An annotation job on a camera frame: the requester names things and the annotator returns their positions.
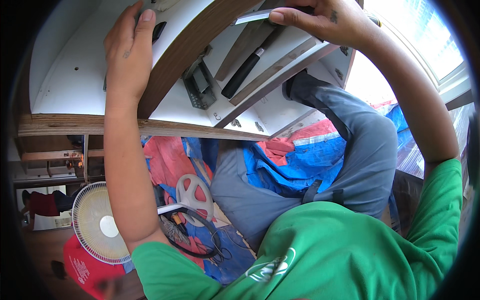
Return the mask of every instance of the gray pants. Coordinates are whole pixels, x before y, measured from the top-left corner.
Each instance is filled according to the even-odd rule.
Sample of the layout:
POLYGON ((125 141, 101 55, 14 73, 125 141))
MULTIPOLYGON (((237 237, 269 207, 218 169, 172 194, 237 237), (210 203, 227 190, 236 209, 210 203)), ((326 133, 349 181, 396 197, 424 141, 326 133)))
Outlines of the gray pants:
MULTIPOLYGON (((341 88, 306 72, 295 77, 290 98, 324 113, 347 141, 342 169, 332 185, 313 200, 332 201, 332 192, 343 190, 346 208, 380 218, 396 168, 397 134, 392 121, 341 88)), ((282 197, 249 184, 243 149, 235 141, 221 141, 210 191, 256 252, 270 224, 302 203, 302 198, 282 197)))

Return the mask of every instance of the black hose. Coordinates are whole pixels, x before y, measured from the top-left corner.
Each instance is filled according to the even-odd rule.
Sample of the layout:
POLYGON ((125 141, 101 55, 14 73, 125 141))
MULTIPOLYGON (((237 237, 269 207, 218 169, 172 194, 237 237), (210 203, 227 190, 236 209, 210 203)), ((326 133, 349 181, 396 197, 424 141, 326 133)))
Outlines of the black hose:
POLYGON ((176 242, 172 241, 169 237, 167 237, 168 241, 170 242, 170 244, 173 245, 173 247, 175 247, 179 250, 182 250, 183 252, 185 252, 188 255, 191 255, 193 257, 202 258, 202 259, 208 259, 208 258, 214 257, 215 255, 218 254, 218 249, 220 249, 220 245, 221 245, 220 244, 220 237, 217 234, 217 229, 215 227, 213 227, 210 224, 210 222, 205 220, 196 211, 193 211, 193 210, 188 209, 186 207, 181 207, 181 208, 178 208, 178 209, 174 209, 172 211, 169 211, 169 213, 184 213, 184 214, 188 214, 192 218, 195 218, 195 219, 199 220, 203 225, 205 225, 205 227, 208 229, 208 231, 210 231, 210 233, 212 234, 213 244, 216 246, 209 253, 199 254, 199 253, 195 253, 195 252, 192 252, 190 250, 187 250, 187 249, 183 248, 182 246, 178 245, 176 242))

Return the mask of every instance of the fan guard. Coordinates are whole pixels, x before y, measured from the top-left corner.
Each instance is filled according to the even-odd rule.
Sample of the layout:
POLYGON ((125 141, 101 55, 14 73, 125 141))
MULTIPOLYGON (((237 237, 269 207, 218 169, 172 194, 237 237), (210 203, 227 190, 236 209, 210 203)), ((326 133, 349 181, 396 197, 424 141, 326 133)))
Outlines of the fan guard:
POLYGON ((107 264, 124 264, 132 259, 113 220, 105 181, 89 184, 78 193, 72 221, 78 240, 96 259, 107 264))

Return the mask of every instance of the shoe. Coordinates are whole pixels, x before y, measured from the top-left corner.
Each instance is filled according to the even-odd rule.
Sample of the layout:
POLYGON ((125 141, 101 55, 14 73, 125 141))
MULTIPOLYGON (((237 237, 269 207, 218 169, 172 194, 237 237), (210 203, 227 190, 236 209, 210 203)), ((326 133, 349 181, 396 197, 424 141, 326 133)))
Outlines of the shoe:
POLYGON ((302 73, 302 72, 307 72, 307 69, 303 69, 301 70, 300 72, 298 72, 297 74, 293 75, 290 79, 288 79, 287 81, 285 81, 284 83, 282 83, 282 94, 283 94, 283 97, 285 97, 286 100, 288 101, 293 101, 291 98, 290 98, 290 92, 292 90, 292 85, 293 85, 293 81, 295 80, 295 77, 297 77, 298 74, 302 73))

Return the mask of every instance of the green t-shirt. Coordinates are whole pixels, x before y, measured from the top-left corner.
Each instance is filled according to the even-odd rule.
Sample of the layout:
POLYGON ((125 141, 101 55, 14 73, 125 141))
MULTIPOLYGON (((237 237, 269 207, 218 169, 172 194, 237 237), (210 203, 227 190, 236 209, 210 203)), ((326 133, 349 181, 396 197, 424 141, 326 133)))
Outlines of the green t-shirt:
POLYGON ((380 220, 332 202, 293 208, 270 226, 257 261, 223 288, 176 249, 138 246, 133 263, 153 299, 426 299, 457 251, 461 165, 424 183, 407 239, 380 220))

